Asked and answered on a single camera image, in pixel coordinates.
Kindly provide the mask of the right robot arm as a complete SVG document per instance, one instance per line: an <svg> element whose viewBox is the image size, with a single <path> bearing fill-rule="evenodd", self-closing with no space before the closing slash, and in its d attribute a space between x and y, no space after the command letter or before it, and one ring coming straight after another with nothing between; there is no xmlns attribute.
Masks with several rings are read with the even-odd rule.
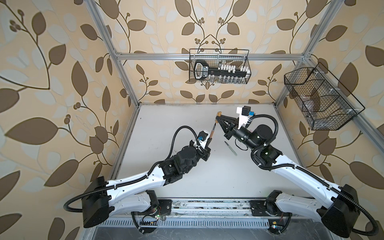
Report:
<svg viewBox="0 0 384 240"><path fill-rule="evenodd" d="M310 194L310 198L304 198L274 190L265 200L263 210L266 213L311 218L342 238L357 232L354 226L363 211L356 190L349 185L340 187L315 175L274 148L271 143L279 130L274 117L254 115L247 117L244 123L228 116L217 116L216 120L227 139L234 137L251 149L251 159L260 169L278 174Z"/></svg>

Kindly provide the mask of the orange pen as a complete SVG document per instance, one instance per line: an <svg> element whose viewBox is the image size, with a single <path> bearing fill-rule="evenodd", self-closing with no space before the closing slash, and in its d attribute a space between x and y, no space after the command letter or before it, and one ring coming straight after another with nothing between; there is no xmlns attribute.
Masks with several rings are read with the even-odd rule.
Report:
<svg viewBox="0 0 384 240"><path fill-rule="evenodd" d="M212 139L213 139L213 135L214 135L214 132L215 132L215 129L216 129L216 125L217 125L217 121L215 121L214 126L213 126L213 128L211 130L211 133L210 133L210 136L209 136L209 142L211 142Z"/></svg>

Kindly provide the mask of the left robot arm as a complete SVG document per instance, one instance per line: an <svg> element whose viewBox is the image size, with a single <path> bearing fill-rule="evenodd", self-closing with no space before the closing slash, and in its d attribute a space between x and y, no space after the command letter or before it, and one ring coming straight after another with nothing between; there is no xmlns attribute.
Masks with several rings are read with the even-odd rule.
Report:
<svg viewBox="0 0 384 240"><path fill-rule="evenodd" d="M196 147L186 146L174 156L161 161L149 174L109 181L98 177L81 198L83 226L95 227L110 216L121 213L155 212L159 202L153 189L181 180L199 160L207 161L210 153L209 147L201 152Z"/></svg>

